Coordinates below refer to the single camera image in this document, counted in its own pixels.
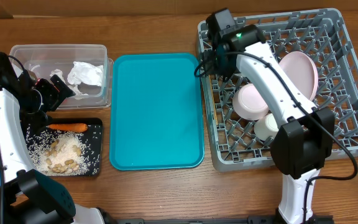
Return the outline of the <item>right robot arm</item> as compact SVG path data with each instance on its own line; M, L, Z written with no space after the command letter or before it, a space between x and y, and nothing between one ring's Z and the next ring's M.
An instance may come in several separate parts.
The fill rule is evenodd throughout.
M283 174L282 199L275 222L318 223L311 209L320 170L331 155L334 115L318 109L291 82L255 26L208 26L213 52L207 58L217 74L229 79L235 71L256 87L278 126L271 157Z

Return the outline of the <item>large pink plate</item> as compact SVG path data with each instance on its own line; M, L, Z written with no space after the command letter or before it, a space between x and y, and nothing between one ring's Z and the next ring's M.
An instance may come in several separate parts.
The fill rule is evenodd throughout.
M300 51L290 52L279 62L281 69L287 74L301 93L312 101L318 88L318 72L312 59Z

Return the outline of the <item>orange carrot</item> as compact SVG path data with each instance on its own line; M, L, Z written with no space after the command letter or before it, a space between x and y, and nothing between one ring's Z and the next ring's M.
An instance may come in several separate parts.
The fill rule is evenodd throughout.
M48 128L59 131L71 131L76 133L83 133L88 130L88 125L85 123L71 123L71 124L50 124Z

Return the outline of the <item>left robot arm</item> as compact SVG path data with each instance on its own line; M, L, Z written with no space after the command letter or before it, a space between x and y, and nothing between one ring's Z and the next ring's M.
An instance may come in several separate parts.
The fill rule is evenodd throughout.
M24 134L40 131L74 92L54 75L46 80L23 69L0 52L0 223L114 223L101 208L76 204L67 189L35 169Z

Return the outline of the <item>white paper cup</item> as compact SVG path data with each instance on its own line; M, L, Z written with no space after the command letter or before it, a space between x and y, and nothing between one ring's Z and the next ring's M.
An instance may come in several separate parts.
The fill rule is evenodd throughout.
M274 138L278 133L278 126L273 114L267 114L258 120L254 126L254 133L262 141L269 137Z

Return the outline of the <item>wooden chopstick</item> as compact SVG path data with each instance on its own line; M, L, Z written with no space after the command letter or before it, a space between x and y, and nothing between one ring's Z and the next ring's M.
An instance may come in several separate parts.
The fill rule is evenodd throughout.
M215 125L218 126L218 118L217 118L217 114L216 114L216 105L215 105L215 101L214 101L214 94L213 94L213 84L211 81L211 77L208 77L208 81L209 81L209 89L211 90L211 96L212 96L212 107L213 107L213 118L215 120Z

